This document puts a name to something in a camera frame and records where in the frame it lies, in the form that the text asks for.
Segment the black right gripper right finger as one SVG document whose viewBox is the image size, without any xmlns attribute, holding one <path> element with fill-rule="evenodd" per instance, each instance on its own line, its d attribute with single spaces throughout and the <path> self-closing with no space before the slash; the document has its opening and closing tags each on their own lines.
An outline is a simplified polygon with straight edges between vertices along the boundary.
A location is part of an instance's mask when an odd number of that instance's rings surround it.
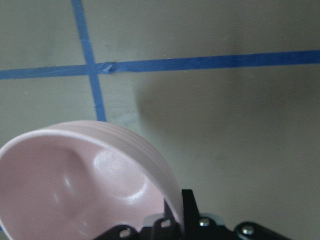
<svg viewBox="0 0 320 240">
<path fill-rule="evenodd" d="M 200 213 L 194 192 L 191 189 L 182 189 L 183 217 L 185 225 L 197 225 Z"/>
</svg>

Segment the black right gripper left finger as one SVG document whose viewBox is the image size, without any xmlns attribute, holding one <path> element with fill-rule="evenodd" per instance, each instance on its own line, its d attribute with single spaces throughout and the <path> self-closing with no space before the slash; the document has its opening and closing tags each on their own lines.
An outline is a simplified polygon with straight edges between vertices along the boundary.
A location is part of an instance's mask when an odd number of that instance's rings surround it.
<svg viewBox="0 0 320 240">
<path fill-rule="evenodd" d="M 174 225 L 180 226 L 180 224 L 176 221 L 174 214 L 167 203 L 167 201 L 164 199 L 164 210 L 163 210 L 163 226 L 164 227 L 172 227 Z"/>
</svg>

